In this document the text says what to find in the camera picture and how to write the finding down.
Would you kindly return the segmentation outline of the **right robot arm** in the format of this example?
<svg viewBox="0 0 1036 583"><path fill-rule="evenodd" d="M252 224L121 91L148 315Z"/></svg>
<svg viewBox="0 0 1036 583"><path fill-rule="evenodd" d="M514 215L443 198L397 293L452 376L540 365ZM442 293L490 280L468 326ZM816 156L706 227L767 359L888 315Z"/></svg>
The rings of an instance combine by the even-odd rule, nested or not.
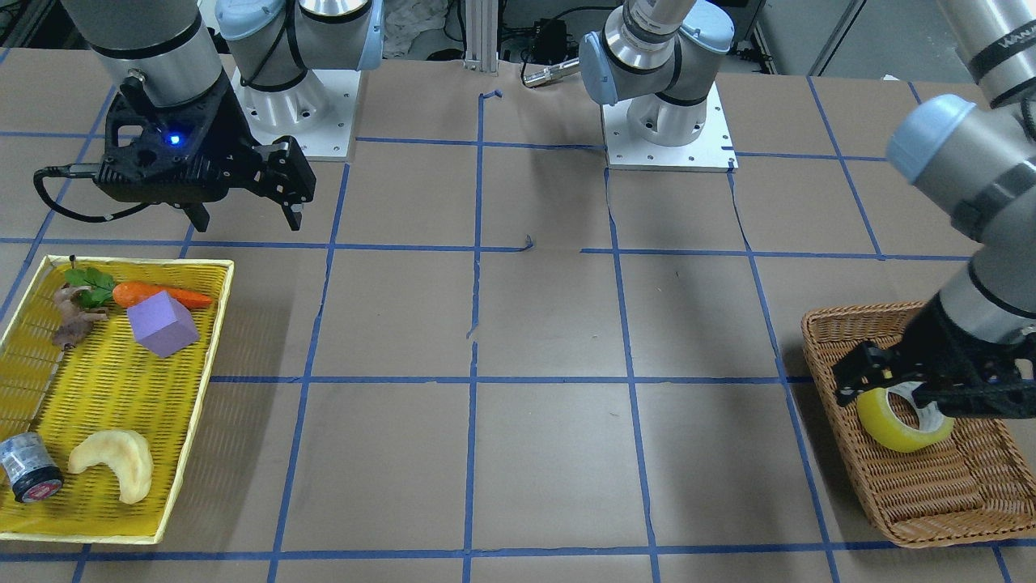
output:
<svg viewBox="0 0 1036 583"><path fill-rule="evenodd" d="M219 36L236 60L229 76L195 1L66 1L64 10L117 85L95 164L38 170L47 206L83 223L110 223L167 204L193 228L208 203L247 190L277 204L299 230L316 176L307 137L337 132L355 92L333 95L321 71L374 70L384 56L381 1L219 1Z"/></svg>

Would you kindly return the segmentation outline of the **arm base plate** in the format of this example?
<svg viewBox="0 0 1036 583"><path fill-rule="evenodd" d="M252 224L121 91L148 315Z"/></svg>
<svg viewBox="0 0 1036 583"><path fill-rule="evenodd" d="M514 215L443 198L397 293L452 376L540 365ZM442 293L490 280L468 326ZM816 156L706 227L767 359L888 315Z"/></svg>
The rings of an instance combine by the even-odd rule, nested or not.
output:
<svg viewBox="0 0 1036 583"><path fill-rule="evenodd" d="M739 168L715 83L703 103L687 107L655 95L603 104L601 121L612 170L728 172Z"/></svg>
<svg viewBox="0 0 1036 583"><path fill-rule="evenodd" d="M295 87L281 92L243 87L240 79L240 71L234 70L231 85L259 143L289 135L308 161L350 161L362 71L311 70Z"/></svg>

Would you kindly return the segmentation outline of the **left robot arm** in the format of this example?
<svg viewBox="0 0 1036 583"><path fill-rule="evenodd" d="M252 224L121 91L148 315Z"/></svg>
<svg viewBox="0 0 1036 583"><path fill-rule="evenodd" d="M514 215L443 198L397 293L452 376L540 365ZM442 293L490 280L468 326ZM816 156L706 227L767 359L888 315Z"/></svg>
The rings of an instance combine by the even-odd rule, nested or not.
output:
<svg viewBox="0 0 1036 583"><path fill-rule="evenodd" d="M913 318L902 339L862 341L832 368L837 405L906 388L917 406L954 418L1029 419L1034 382L1034 4L940 1L940 12L984 99L922 103L892 133L889 161L963 236L980 244ZM650 143L693 140L728 52L730 21L699 1L626 1L580 43L593 103L640 103L635 129Z"/></svg>

